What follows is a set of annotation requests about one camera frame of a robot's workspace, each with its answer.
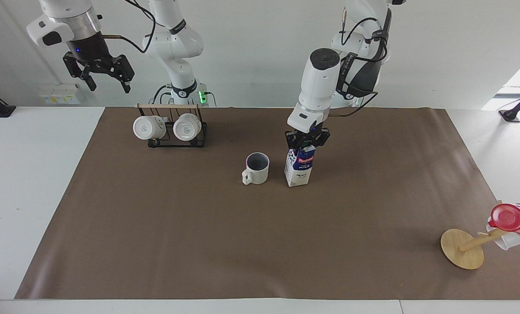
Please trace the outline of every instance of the table surface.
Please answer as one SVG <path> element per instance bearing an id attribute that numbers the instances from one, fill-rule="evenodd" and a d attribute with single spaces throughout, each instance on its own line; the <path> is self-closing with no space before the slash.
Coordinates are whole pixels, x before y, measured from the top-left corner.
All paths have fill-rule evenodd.
<path id="1" fill-rule="evenodd" d="M 312 300 L 11 300 L 103 108 L 21 107 L 0 119 L 0 312 L 232 313 L 489 313 L 520 310 L 497 301 L 312 301 Z M 448 111 L 498 199 L 520 202 L 520 124 L 502 123 L 496 112 Z"/>

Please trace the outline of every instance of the brown tablecloth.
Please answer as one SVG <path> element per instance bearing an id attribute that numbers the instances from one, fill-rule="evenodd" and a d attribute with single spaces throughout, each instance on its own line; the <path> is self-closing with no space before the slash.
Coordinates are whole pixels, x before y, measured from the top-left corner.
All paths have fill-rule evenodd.
<path id="1" fill-rule="evenodd" d="M 520 299 L 520 247 L 484 245 L 476 271 L 441 251 L 445 230 L 484 231 L 496 204 L 445 111 L 328 119 L 294 188 L 290 109 L 202 113 L 204 149 L 150 149 L 136 109 L 106 109 L 16 298 Z M 254 151 L 270 177 L 244 186 Z"/>

